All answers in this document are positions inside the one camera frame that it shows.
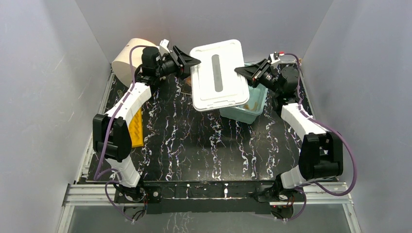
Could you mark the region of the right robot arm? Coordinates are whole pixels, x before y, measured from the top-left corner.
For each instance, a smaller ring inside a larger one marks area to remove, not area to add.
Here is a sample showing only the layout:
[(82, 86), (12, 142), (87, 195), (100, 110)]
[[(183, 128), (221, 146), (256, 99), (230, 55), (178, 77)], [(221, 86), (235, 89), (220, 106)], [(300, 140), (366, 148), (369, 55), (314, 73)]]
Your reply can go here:
[(343, 143), (336, 133), (326, 130), (297, 102), (300, 89), (300, 72), (285, 67), (274, 74), (272, 64), (264, 59), (257, 64), (237, 67), (235, 72), (243, 76), (252, 87), (262, 85), (273, 91), (276, 113), (287, 122), (301, 139), (298, 165), (277, 175), (274, 196), (286, 201), (293, 189), (306, 183), (332, 178), (343, 173)]

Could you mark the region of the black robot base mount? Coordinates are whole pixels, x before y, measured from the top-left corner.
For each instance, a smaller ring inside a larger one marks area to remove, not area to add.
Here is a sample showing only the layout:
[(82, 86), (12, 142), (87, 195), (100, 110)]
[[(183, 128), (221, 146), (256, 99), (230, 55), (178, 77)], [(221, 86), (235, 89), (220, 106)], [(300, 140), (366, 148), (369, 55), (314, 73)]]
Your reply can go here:
[(271, 214), (277, 209), (286, 216), (293, 205), (304, 201), (295, 189), (284, 189), (275, 181), (234, 182), (143, 182), (136, 188), (116, 184), (118, 204), (147, 204), (149, 214), (174, 212)]

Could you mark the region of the tan rubber tube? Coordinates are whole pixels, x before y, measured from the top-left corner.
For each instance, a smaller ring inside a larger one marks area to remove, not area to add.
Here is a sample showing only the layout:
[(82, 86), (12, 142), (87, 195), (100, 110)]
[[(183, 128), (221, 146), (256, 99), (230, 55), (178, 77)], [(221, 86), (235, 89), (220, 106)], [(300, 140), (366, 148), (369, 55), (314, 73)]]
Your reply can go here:
[(243, 106), (243, 108), (248, 111), (255, 111), (257, 107), (258, 107), (258, 103), (256, 101), (254, 102), (254, 104), (247, 103)]

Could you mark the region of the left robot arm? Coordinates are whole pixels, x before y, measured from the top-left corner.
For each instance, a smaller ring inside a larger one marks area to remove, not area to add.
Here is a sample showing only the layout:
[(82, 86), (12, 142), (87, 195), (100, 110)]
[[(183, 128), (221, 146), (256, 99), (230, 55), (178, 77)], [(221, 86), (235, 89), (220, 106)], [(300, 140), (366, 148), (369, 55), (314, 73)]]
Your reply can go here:
[(138, 110), (158, 89), (163, 77), (174, 75), (184, 80), (200, 60), (189, 56), (177, 46), (172, 50), (138, 45), (129, 52), (131, 84), (123, 97), (106, 113), (96, 114), (92, 120), (93, 149), (100, 156), (93, 179), (99, 180), (108, 170), (118, 176), (118, 184), (127, 187), (126, 195), (133, 202), (143, 200), (145, 189), (139, 185), (140, 174), (131, 159), (131, 123)]

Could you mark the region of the white cylindrical container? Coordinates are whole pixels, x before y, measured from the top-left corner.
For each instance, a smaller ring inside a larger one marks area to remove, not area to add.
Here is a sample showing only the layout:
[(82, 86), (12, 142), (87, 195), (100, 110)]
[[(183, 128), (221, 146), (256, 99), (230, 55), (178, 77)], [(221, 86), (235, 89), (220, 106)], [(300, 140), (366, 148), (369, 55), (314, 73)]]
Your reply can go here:
[[(130, 50), (131, 48), (139, 45), (155, 47), (157, 49), (159, 48), (159, 46), (156, 46), (154, 43), (148, 40), (132, 38), (111, 63), (114, 74), (116, 75), (118, 80), (126, 87), (130, 87), (132, 83), (132, 72), (129, 59)], [(144, 48), (137, 48), (132, 52), (133, 72), (135, 72), (137, 67), (142, 64), (141, 56), (143, 54), (143, 49)]]

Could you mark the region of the Three Days To See book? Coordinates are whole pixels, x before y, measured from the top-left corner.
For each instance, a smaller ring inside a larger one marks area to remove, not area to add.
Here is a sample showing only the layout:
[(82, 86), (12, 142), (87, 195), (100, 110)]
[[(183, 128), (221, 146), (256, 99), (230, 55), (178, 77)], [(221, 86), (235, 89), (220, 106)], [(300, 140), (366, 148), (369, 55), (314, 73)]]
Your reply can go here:
[(181, 93), (185, 95), (192, 95), (191, 80), (185, 80), (181, 87)]

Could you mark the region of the white plastic bin lid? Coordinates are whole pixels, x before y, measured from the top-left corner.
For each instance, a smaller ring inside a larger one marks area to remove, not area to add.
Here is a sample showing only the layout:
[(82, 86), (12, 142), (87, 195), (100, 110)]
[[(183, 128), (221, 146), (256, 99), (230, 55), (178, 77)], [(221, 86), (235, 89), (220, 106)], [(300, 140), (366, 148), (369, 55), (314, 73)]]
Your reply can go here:
[(235, 72), (244, 66), (240, 41), (231, 39), (194, 47), (189, 55), (201, 61), (191, 68), (192, 104), (197, 111), (247, 103), (247, 80)]

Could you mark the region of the aluminium frame rail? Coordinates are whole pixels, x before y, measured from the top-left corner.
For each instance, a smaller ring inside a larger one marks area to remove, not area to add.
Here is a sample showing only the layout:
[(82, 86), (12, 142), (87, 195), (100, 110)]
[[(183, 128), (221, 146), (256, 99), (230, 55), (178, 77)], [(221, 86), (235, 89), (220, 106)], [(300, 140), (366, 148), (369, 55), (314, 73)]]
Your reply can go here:
[[(162, 203), (165, 200), (241, 200), (271, 185), (271, 182), (148, 182), (144, 189), (149, 203)], [(353, 203), (350, 194), (333, 196), (314, 184), (303, 190), (308, 204)], [(121, 206), (143, 205), (140, 200), (129, 201), (113, 185), (104, 184), (70, 184), (63, 205), (105, 206), (111, 201)]]

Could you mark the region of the yellow test tube rack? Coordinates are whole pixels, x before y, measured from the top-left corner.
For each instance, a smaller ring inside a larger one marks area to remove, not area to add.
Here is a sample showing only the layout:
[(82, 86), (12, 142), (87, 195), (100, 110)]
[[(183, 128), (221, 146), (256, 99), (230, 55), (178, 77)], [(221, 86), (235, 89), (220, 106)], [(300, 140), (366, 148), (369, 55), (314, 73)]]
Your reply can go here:
[(129, 134), (131, 138), (132, 148), (143, 147), (143, 125), (142, 125), (142, 110), (141, 108), (132, 118), (129, 126)]

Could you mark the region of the empty glass test tube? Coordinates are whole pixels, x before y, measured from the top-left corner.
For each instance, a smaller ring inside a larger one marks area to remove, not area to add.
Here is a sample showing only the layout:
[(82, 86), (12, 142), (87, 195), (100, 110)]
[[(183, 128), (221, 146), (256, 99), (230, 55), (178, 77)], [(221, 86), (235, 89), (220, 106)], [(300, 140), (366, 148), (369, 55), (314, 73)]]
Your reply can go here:
[(124, 95), (124, 93), (123, 93), (122, 90), (118, 90), (118, 91), (117, 91), (117, 95), (118, 95), (119, 98), (122, 98), (123, 95)]

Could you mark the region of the teal plastic bin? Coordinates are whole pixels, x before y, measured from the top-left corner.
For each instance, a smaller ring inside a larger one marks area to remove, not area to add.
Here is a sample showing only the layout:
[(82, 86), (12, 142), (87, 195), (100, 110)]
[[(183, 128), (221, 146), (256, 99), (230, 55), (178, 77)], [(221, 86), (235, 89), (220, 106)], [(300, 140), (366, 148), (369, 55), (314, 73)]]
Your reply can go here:
[(252, 124), (263, 112), (268, 89), (259, 84), (253, 88), (248, 85), (249, 100), (241, 105), (224, 107), (219, 109), (222, 117), (239, 121), (246, 124)]

